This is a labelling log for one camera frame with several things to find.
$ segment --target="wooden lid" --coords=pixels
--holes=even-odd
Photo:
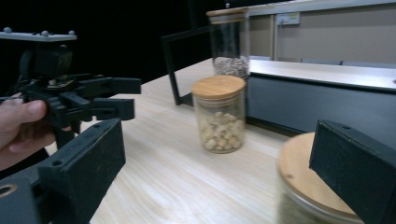
[[[279,160],[278,171],[286,186],[306,203],[312,203],[329,216],[359,218],[330,189],[329,186],[309,169],[309,159],[315,133],[304,133],[291,138],[283,146]]]
[[[196,81],[191,87],[191,92],[201,99],[221,100],[237,95],[245,85],[245,80],[240,77],[213,76]]]
[[[206,16],[209,18],[211,24],[244,21],[247,17],[247,14],[247,7],[236,7],[206,12]]]
[[[246,12],[248,12],[247,7],[235,7],[235,8],[228,8],[222,10],[207,11],[206,16],[215,17],[215,16],[234,15],[234,14],[244,14]]]

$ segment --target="light wood tabletop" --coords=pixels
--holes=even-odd
[[[268,64],[276,69],[276,62],[262,67]],[[293,74],[309,70],[282,64]],[[180,94],[212,74],[210,60],[177,71]],[[91,224],[276,223],[276,161],[289,137],[247,125],[239,150],[214,154],[200,145],[193,107],[175,105],[169,76],[143,84],[141,94],[117,97],[135,99],[135,118],[122,122],[126,164]]]

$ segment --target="bamboo lid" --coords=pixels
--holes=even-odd
[[[239,94],[246,82],[240,77],[213,76],[196,81],[192,87],[192,95],[201,99],[221,100]]]
[[[206,12],[206,16],[209,18],[210,23],[212,24],[244,21],[247,15],[247,7],[236,7]]]
[[[309,169],[309,159],[315,133],[303,133],[291,138],[281,149],[278,171],[286,187],[308,207],[316,207],[329,217],[360,223],[356,214],[332,189]]]

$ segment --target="black metal frame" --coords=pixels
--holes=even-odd
[[[187,95],[185,97],[180,97],[180,93],[178,91],[178,86],[177,86],[177,80],[176,80],[176,68],[175,68],[175,62],[174,58],[172,55],[172,50],[171,50],[171,43],[180,39],[192,37],[195,35],[201,35],[204,33],[209,32],[209,26],[189,30],[186,32],[182,33],[177,33],[174,35],[166,35],[161,37],[161,42],[163,45],[163,56],[165,58],[165,63],[166,63],[166,69],[171,81],[172,85],[172,92],[174,94],[175,98],[175,104],[176,105],[181,105],[181,104],[186,104],[186,105],[191,105],[191,95]]]

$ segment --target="finger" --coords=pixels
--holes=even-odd
[[[31,151],[26,151],[26,152],[22,152],[22,153],[14,153],[14,152],[11,152],[8,149],[8,147],[0,149],[0,171],[7,169],[8,167],[10,167],[20,161],[23,161],[24,159],[33,155],[38,150],[31,150]]]
[[[47,107],[43,101],[0,107],[0,128],[13,129],[22,123],[42,119],[46,112]]]
[[[5,100],[2,103],[2,106],[7,106],[7,105],[21,105],[23,104],[23,100],[21,98],[21,93],[17,93],[15,95],[12,95],[9,99]]]
[[[47,147],[55,141],[53,133],[46,133],[34,139],[26,139],[23,141],[11,143],[9,151],[14,153],[24,153],[27,151],[37,151],[42,147]]]
[[[65,131],[65,132],[72,131],[72,127],[71,126],[67,126],[65,128],[62,128],[62,131]]]

